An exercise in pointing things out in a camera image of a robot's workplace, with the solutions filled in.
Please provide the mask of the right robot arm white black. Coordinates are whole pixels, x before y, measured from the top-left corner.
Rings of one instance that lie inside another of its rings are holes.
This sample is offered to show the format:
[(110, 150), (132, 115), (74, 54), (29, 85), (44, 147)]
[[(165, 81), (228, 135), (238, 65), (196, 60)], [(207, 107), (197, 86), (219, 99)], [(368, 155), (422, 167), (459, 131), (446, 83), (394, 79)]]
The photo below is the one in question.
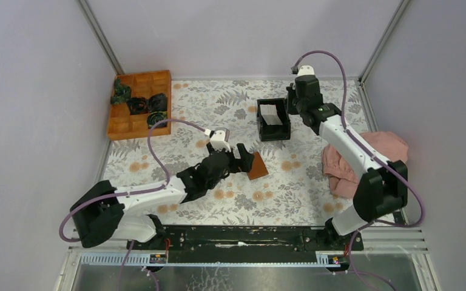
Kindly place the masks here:
[(328, 141), (359, 179), (352, 206), (325, 223), (323, 240), (338, 250), (355, 230), (407, 205), (408, 170), (404, 162), (392, 162), (373, 149), (343, 121), (336, 105), (323, 102), (316, 76), (298, 76), (287, 90), (288, 113), (299, 115), (304, 125)]

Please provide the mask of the brown leather card holder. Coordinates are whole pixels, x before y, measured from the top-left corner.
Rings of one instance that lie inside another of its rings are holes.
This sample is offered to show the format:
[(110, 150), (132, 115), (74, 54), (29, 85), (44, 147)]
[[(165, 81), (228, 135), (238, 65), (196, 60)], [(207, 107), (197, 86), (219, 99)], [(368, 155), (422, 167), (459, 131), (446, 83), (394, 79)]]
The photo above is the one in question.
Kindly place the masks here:
[(254, 160), (252, 162), (251, 170), (248, 173), (249, 180), (255, 180), (267, 176), (268, 169), (259, 152), (254, 153)]

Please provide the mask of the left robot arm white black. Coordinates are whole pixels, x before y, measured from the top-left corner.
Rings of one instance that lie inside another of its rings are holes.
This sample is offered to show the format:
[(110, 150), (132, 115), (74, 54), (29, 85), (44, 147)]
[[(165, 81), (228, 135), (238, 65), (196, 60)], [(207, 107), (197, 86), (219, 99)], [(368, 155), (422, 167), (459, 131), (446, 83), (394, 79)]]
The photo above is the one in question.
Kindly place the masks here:
[(114, 187), (110, 181), (96, 183), (70, 208), (77, 241), (93, 248), (110, 239), (126, 239), (143, 243), (149, 249), (159, 248), (165, 229), (157, 215), (147, 210), (159, 206), (184, 204), (204, 197), (221, 180), (235, 173), (249, 173), (255, 154), (238, 144), (240, 154), (209, 149), (209, 156), (168, 181), (132, 187)]

